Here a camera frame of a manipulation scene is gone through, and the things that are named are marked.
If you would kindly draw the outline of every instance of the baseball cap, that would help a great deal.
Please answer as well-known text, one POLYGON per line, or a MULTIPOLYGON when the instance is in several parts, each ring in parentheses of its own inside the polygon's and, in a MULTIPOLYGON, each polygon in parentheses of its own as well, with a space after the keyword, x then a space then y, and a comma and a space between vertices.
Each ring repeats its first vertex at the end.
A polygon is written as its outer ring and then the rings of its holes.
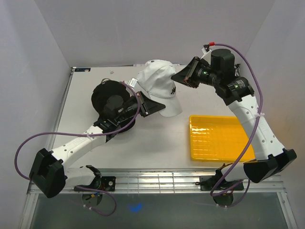
POLYGON ((145 68, 137 76, 138 84, 149 94, 149 97, 166 106, 159 111, 164 117, 173 117, 182 112, 176 97, 176 86, 171 79, 174 74, 176 69, 171 62, 151 60, 145 64, 145 68))

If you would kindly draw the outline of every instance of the metal frame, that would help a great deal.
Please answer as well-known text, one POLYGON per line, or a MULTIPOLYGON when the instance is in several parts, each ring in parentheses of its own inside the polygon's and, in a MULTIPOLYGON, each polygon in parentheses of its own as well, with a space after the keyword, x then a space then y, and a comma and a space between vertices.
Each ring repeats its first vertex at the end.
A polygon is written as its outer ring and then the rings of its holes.
MULTIPOLYGON (((61 120, 61 114, 65 105, 73 73, 76 67, 71 68, 70 78, 65 89, 61 107, 55 121, 53 131, 56 132, 61 120)), ((49 137, 47 148, 52 149, 55 136, 49 137)), ((211 176, 215 174, 215 168, 204 169, 173 169, 173 170, 115 170, 101 169, 103 176, 116 177, 115 194, 166 194, 166 193, 209 193, 201 191, 195 182, 199 181, 199 176, 211 176)), ((261 183, 251 183, 248 192, 276 192, 282 207, 282 211, 289 229, 297 229, 297 225, 291 211, 287 193, 280 175, 272 176, 261 183)), ((34 216, 39 194, 42 192, 33 183, 30 183, 27 199, 20 222, 20 229, 29 229, 34 216)), ((63 194, 78 194, 71 188, 65 188, 63 194)))

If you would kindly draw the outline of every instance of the white wall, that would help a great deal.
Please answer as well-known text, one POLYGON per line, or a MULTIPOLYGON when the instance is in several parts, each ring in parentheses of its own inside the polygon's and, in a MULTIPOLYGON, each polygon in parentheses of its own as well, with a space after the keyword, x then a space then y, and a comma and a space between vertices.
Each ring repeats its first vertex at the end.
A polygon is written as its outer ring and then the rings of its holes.
POLYGON ((246 54, 275 0, 35 0, 70 66, 164 59, 187 64, 202 45, 246 54))
MULTIPOLYGON (((15 229, 28 188, 15 172, 15 151, 52 129, 70 68, 34 0, 0 0, 0 31, 0 228, 15 229)), ((22 150, 26 175, 45 143, 42 137, 22 150)))
POLYGON ((282 176, 299 228, 305 228, 304 41, 304 0, 276 0, 246 55, 263 90, 268 123, 298 156, 282 176))

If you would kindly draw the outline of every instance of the orange bin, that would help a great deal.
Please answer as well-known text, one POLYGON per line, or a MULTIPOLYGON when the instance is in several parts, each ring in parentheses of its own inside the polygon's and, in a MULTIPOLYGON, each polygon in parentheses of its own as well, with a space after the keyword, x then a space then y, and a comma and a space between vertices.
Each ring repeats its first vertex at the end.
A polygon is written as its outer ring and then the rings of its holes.
MULTIPOLYGON (((248 136, 236 117, 190 116, 190 148, 194 161, 234 162, 248 136)), ((254 159, 252 146, 241 161, 254 159)))

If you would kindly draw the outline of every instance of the white table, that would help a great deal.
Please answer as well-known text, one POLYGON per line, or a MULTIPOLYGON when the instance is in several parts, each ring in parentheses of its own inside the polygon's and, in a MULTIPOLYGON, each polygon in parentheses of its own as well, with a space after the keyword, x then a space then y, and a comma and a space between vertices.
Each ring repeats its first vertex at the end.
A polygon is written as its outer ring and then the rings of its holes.
MULTIPOLYGON (((128 81, 143 67, 91 68, 90 72, 74 72, 59 132, 83 133, 98 118, 91 104, 94 88, 103 78, 128 81)), ((188 169, 219 167, 220 163, 195 162, 189 149, 190 115, 233 116, 214 88, 200 85, 193 89, 176 83, 177 96, 183 108, 178 116, 166 118, 159 113, 143 118, 138 116, 135 126, 76 161, 72 167, 92 165, 96 168, 115 169, 188 169)), ((73 137, 56 136, 54 148, 73 137)))

